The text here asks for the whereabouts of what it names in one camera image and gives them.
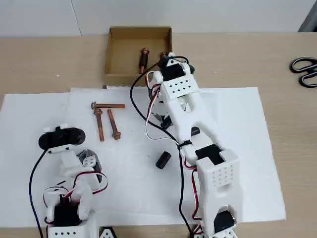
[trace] brown cardboard box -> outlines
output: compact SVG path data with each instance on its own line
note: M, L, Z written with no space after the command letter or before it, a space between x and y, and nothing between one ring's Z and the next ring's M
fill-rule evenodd
M172 51L171 32L169 26L110 27L106 50L106 84L117 85L120 79L120 85L130 86L139 76L141 49L149 48L148 67L151 66L159 60L161 52Z

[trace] copper screw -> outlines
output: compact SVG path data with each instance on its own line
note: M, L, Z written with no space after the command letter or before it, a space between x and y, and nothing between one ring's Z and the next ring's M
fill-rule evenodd
M140 61L139 61L139 68L140 68L139 73L140 74L142 74L145 71L145 69L147 68L149 53L150 53L150 51L148 48L141 49L141 56L140 56Z
M91 103L91 109L97 109L97 108L125 108L125 104L112 104L112 103Z
M96 115L97 118L97 126L98 126L98 131L99 131L99 140L100 141L105 141L104 137L104 130L103 130L103 123L101 121L101 114L103 112L99 108L94 109L94 115Z
M110 120L110 123L111 123L112 131L113 131L112 137L115 140L118 140L118 139L121 138L121 132L119 132L118 129L117 129L117 126L115 124L111 109L108 109L107 112L108 112L109 120Z
M162 59L164 56L167 56L167 55L168 55L168 53L163 51L160 53L159 58Z

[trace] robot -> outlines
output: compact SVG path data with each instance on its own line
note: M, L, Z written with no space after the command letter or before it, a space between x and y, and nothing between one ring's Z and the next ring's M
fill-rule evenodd
M84 142L85 132L65 126L56 127L39 139L42 149L61 159L60 182L43 193L48 238L63 235L98 238L99 227L92 210L93 195L107 188L107 177L101 172L95 152L85 149L75 154L73 150Z
M225 147L217 124L205 108L193 76L195 69L178 60L174 53L161 58L158 65L160 70L146 74L149 96L152 101L157 97L158 104L166 108L166 114L161 115L161 126L164 129L175 126L180 155L190 164L187 168L198 172L201 189L198 226L202 232L196 232L195 236L235 238L233 228L242 221L243 209L239 158ZM153 74L150 82L149 73ZM212 144L195 150L191 137L197 127Z

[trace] scissors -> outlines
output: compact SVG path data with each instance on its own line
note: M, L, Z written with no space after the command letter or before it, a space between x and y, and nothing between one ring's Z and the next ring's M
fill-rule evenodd
M308 62L310 65L302 67L302 68L296 68L295 65L298 62ZM299 83L306 88L316 88L317 83L307 83L305 82L306 79L312 78L317 76L317 59L312 57L300 57L295 59L289 66L289 69L293 73L303 73L306 72L307 74L303 75L299 78Z

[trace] table surface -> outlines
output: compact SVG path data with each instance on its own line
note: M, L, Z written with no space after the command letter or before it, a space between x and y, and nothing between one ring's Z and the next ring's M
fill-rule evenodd
M317 33L173 34L174 51L190 59L200 87L259 88L287 220L239 224L241 238L317 234L317 94L301 87L288 69L296 57L316 58L316 42ZM2 38L0 95L100 88L106 44L107 36ZM174 225L115 231L119 238L187 237L184 226ZM38 236L35 228L0 229L0 238Z

